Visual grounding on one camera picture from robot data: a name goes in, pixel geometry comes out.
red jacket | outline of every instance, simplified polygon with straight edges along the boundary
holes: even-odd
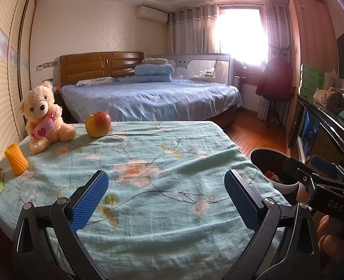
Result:
[[[265,66],[256,94],[264,98],[288,101],[294,95],[292,67],[283,57],[276,56]]]

wardrobe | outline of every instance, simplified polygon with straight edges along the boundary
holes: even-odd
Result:
[[[293,46],[294,74],[292,98],[286,123],[287,146],[291,147],[291,135],[296,122],[296,95],[300,85],[302,64],[316,67],[324,72],[338,71],[337,42],[329,9],[322,0],[290,0]]]
[[[36,0],[0,0],[0,160],[27,135],[20,102],[31,89],[29,44]]]

nightstand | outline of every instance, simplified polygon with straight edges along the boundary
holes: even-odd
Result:
[[[76,119],[71,115],[70,111],[67,109],[67,107],[64,104],[64,100],[62,98],[62,95],[59,91],[56,91],[54,93],[54,100],[55,104],[58,104],[62,107],[62,118],[65,123],[73,124],[77,123]]]

pillow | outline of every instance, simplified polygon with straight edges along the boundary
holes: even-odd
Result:
[[[170,74],[152,74],[150,76],[134,76],[133,80],[136,83],[172,82],[172,76]]]
[[[142,64],[167,64],[167,59],[162,58],[146,58],[142,60]]]
[[[335,69],[329,73],[325,73],[322,86],[323,90],[329,90],[330,87],[338,89],[341,87],[341,85],[341,80],[339,79]]]
[[[89,79],[89,80],[81,80],[77,82],[75,85],[76,87],[87,87],[87,86],[94,86],[100,84],[107,84],[112,82],[118,82],[118,79],[114,79],[112,77],[104,77],[104,78],[96,78],[96,79]]]
[[[171,64],[140,64],[135,67],[136,76],[149,76],[151,74],[173,74]]]

blue gripper pad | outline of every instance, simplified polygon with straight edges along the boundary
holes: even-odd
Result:
[[[257,231],[265,215],[261,195],[235,169],[226,172],[224,185],[246,227]]]
[[[97,171],[85,185],[87,190],[72,209],[70,226],[75,233],[85,227],[100,200],[108,189],[108,175],[104,171]]]
[[[320,158],[319,156],[313,156],[311,158],[311,165],[329,177],[335,177],[337,175],[337,169],[335,168],[335,165]]]

